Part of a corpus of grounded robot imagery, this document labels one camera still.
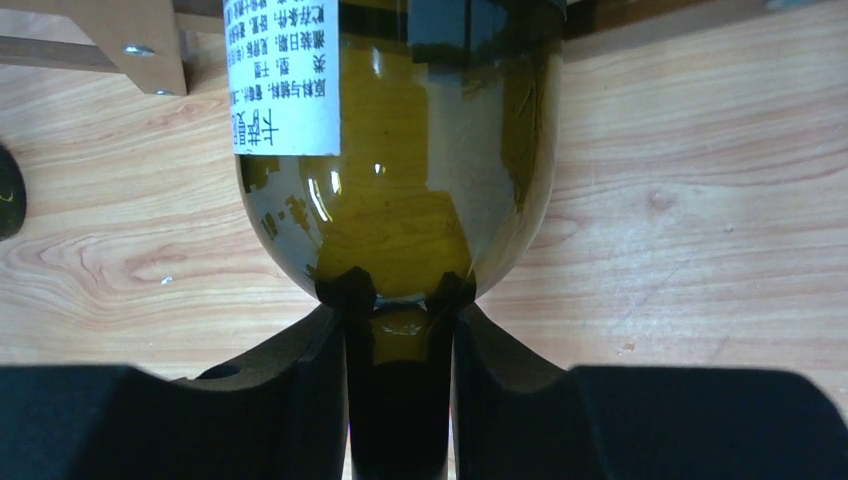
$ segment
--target bottle label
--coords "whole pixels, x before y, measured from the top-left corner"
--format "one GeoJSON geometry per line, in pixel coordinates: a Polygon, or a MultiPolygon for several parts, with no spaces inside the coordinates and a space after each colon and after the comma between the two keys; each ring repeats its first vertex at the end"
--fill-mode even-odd
{"type": "Polygon", "coordinates": [[[339,3],[225,0],[233,152],[341,154],[339,3]]]}

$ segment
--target wooden plank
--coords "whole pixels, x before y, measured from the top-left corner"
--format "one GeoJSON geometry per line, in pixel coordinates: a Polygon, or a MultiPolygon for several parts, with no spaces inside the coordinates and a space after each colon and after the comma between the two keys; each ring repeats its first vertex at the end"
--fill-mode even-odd
{"type": "Polygon", "coordinates": [[[0,63],[25,67],[62,68],[118,73],[118,68],[94,45],[0,36],[0,63]]]}
{"type": "Polygon", "coordinates": [[[20,10],[22,12],[64,15],[65,11],[55,0],[0,0],[0,8],[20,10]]]}
{"type": "Polygon", "coordinates": [[[570,61],[752,20],[829,0],[580,0],[568,7],[570,61]]]}
{"type": "Polygon", "coordinates": [[[55,1],[142,92],[188,93],[171,0],[55,1]],[[128,55],[127,45],[148,47],[155,55],[128,55]]]}

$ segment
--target metal screw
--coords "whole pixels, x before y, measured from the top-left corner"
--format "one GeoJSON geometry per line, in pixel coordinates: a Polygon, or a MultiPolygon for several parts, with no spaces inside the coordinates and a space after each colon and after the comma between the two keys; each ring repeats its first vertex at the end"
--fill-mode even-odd
{"type": "Polygon", "coordinates": [[[136,45],[134,43],[125,46],[124,53],[134,55],[136,57],[152,57],[153,55],[156,55],[156,52],[154,52],[152,48],[145,47],[144,45],[136,45]]]}

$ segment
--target wine bottle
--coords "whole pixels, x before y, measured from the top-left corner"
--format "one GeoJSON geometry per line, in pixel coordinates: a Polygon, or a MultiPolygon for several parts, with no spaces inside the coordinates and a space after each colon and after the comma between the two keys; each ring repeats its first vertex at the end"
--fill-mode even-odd
{"type": "MultiPolygon", "coordinates": [[[[245,69],[261,101],[230,66],[244,204],[286,274],[344,315],[358,478],[440,478],[452,319],[512,268],[550,197],[563,12],[551,0],[294,5],[265,13],[281,35],[266,42],[273,81],[261,54],[245,69]]],[[[251,44],[236,13],[231,63],[251,44]]]]}

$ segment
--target wood grain surface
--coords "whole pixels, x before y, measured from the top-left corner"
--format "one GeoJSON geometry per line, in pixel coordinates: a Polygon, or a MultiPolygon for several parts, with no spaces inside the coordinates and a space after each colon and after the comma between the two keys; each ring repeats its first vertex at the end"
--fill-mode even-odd
{"type": "MultiPolygon", "coordinates": [[[[0,35],[79,36],[2,13],[0,35]]],[[[223,38],[187,98],[0,67],[30,216],[0,243],[0,362],[192,376],[315,305],[263,251],[223,38]]],[[[759,366],[848,408],[848,1],[565,63],[545,223],[480,300],[560,366],[759,366]]]]}

